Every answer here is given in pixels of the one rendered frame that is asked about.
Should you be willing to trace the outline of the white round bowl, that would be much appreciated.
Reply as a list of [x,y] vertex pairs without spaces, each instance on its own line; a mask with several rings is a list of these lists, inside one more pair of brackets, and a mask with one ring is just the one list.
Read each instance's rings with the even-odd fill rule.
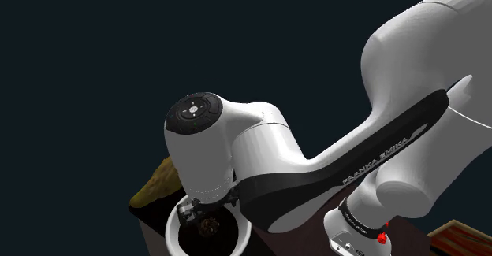
[[196,226],[182,227],[177,206],[191,202],[184,196],[172,209],[166,222],[166,248],[170,256],[241,256],[250,240],[251,223],[241,214],[240,206],[230,203],[210,214],[218,223],[217,233],[210,237],[199,234]]

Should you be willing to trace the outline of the yellow brown lumpy object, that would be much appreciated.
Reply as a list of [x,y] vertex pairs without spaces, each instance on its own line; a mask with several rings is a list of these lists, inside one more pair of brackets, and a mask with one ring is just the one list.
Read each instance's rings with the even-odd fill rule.
[[165,198],[182,188],[171,157],[162,160],[145,185],[129,200],[132,208],[143,208],[155,200]]

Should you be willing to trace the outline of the orange wooden furniture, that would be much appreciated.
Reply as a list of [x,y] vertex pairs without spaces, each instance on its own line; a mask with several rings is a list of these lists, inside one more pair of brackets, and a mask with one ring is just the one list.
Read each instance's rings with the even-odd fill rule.
[[492,236],[457,220],[430,232],[429,256],[492,256]]

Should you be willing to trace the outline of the brown pine cone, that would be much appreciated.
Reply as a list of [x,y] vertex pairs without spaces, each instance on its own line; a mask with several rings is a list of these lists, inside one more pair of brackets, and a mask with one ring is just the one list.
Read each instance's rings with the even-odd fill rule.
[[204,238],[209,238],[218,232],[220,223],[214,217],[208,217],[201,220],[198,224],[198,232]]

